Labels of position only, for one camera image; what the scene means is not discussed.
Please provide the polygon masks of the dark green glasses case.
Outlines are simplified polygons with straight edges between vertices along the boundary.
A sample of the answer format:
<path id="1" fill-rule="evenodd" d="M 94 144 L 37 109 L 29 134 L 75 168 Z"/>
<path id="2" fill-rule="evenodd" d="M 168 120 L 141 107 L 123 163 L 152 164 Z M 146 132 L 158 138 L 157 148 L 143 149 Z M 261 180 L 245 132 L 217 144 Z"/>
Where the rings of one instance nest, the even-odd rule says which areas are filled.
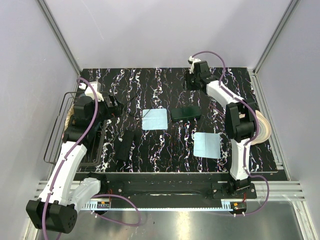
<path id="1" fill-rule="evenodd" d="M 201 115 L 201 109 L 198 106 L 173 108 L 170 112 L 171 120 L 173 122 L 199 119 Z"/>

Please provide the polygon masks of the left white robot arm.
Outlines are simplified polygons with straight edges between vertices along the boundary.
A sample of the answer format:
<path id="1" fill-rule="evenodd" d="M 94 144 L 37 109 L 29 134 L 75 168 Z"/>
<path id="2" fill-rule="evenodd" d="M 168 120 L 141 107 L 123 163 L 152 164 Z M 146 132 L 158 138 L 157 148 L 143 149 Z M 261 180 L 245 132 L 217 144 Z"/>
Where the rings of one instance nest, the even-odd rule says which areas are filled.
<path id="1" fill-rule="evenodd" d="M 112 95 L 109 99 L 111 106 L 105 100 L 84 95 L 74 101 L 52 175 L 39 197 L 26 205 L 35 228 L 68 234 L 91 197 L 103 198 L 108 193 L 106 177 L 97 173 L 88 174 L 75 190 L 71 186 L 101 124 L 123 113 L 124 105 Z"/>

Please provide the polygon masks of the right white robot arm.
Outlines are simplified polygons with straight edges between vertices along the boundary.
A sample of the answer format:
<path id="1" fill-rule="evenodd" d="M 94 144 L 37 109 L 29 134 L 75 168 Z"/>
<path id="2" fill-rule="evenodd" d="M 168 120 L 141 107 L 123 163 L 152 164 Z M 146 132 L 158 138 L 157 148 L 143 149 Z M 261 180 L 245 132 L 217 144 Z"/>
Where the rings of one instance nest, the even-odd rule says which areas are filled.
<path id="1" fill-rule="evenodd" d="M 259 131 L 258 118 L 255 112 L 255 102 L 244 99 L 213 76 L 207 73 L 184 74 L 183 87 L 186 90 L 202 90 L 206 95 L 215 99 L 225 109 L 224 128 L 231 141 L 232 161 L 227 192 L 232 198 L 239 198 L 250 188 L 251 175 L 249 158 L 251 142 Z"/>

